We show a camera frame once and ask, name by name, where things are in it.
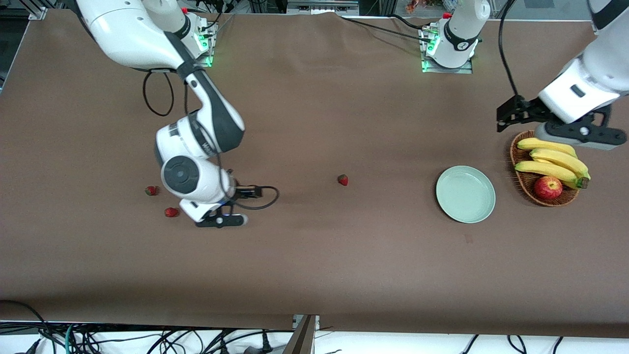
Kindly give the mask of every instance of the strawberry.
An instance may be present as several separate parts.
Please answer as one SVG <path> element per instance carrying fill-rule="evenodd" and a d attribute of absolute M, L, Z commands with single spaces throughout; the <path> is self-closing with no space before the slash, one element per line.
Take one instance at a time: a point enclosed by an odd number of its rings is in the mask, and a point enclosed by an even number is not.
<path fill-rule="evenodd" d="M 157 195 L 158 189 L 157 186 L 148 186 L 144 189 L 144 193 L 147 195 Z"/>
<path fill-rule="evenodd" d="M 164 215 L 166 215 L 166 217 L 175 217 L 179 215 L 179 210 L 177 208 L 167 208 L 164 210 Z"/>
<path fill-rule="evenodd" d="M 350 179 L 347 178 L 346 174 L 341 174 L 339 177 L 337 177 L 337 181 L 343 186 L 347 186 L 350 183 Z"/>

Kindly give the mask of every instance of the banana bunch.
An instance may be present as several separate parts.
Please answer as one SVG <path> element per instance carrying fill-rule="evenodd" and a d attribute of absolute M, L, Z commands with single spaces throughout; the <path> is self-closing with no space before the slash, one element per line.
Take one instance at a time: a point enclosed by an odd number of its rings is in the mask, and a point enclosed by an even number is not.
<path fill-rule="evenodd" d="M 532 172 L 552 176 L 573 189 L 585 189 L 591 179 L 587 166 L 577 158 L 570 145 L 543 141 L 537 138 L 522 139 L 518 148 L 531 150 L 533 161 L 515 165 L 520 172 Z"/>

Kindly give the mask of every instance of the white floor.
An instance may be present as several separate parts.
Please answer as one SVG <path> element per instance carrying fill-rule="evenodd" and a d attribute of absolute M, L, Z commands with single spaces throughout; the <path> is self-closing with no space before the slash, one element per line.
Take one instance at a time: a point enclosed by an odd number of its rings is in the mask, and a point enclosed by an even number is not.
<path fill-rule="evenodd" d="M 227 339 L 251 332 L 242 330 L 227 336 Z M 198 332 L 205 344 L 214 338 L 219 331 Z M 150 346 L 157 340 L 161 332 L 124 332 L 97 334 L 97 340 L 110 340 L 122 338 L 134 338 L 156 334 L 156 336 L 140 340 L 121 343 L 103 343 L 103 354 L 146 354 Z M 285 345 L 290 338 L 290 333 L 271 333 L 269 342 L 274 348 Z M 406 333 L 365 333 L 365 332 L 317 332 L 314 354 L 328 354 L 341 350 L 338 354 L 460 354 L 465 350 L 469 340 L 469 334 L 406 334 Z M 0 354 L 24 353 L 39 336 L 37 334 L 17 334 L 0 336 Z M 512 337 L 516 345 L 517 338 Z M 551 354 L 552 347 L 557 337 L 523 336 L 528 354 Z M 199 353 L 201 344 L 196 336 L 188 334 L 178 343 L 186 348 L 187 354 Z M 248 346 L 260 348 L 262 337 L 251 336 L 228 345 L 230 354 L 240 354 Z M 61 346 L 57 346 L 59 354 L 65 353 Z M 36 354 L 52 354 L 50 341 L 42 340 Z M 506 336 L 481 335 L 478 337 L 470 354 L 518 354 L 507 342 Z M 557 354 L 627 354 L 629 353 L 629 340 L 607 338 L 564 338 L 558 347 Z"/>

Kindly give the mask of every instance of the apple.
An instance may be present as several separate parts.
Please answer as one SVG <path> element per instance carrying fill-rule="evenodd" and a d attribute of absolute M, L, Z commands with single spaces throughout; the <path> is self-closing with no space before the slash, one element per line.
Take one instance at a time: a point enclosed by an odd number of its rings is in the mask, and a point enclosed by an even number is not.
<path fill-rule="evenodd" d="M 535 182 L 534 190 L 540 199 L 555 199 L 561 195 L 564 187 L 557 178 L 544 176 Z"/>

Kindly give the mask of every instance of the white robotic arm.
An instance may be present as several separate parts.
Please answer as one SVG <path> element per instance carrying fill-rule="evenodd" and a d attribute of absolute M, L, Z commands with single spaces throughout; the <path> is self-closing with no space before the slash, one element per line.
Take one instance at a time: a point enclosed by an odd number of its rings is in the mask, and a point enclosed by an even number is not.
<path fill-rule="evenodd" d="M 629 93 L 629 2 L 588 1 L 597 38 L 544 88 L 538 98 L 514 96 L 497 109 L 498 132 L 515 123 L 542 122 L 543 140 L 610 150 L 626 133 L 607 127 L 611 103 Z M 593 122 L 602 115 L 601 125 Z"/>
<path fill-rule="evenodd" d="M 155 157 L 161 167 L 164 186 L 182 198 L 180 206 L 198 226 L 239 226 L 244 215 L 229 213 L 209 218 L 215 210 L 232 201 L 237 192 L 233 178 L 209 157 L 236 148 L 245 126 L 238 112 L 216 89 L 205 70 L 191 54 L 194 41 L 183 42 L 190 28 L 181 10 L 171 11 L 174 0 L 161 14 L 152 0 L 78 0 L 84 23 L 103 52 L 115 62 L 136 69 L 170 69 L 184 80 L 203 104 L 186 117 L 160 129 L 155 137 Z M 152 21 L 175 30 L 164 31 Z"/>

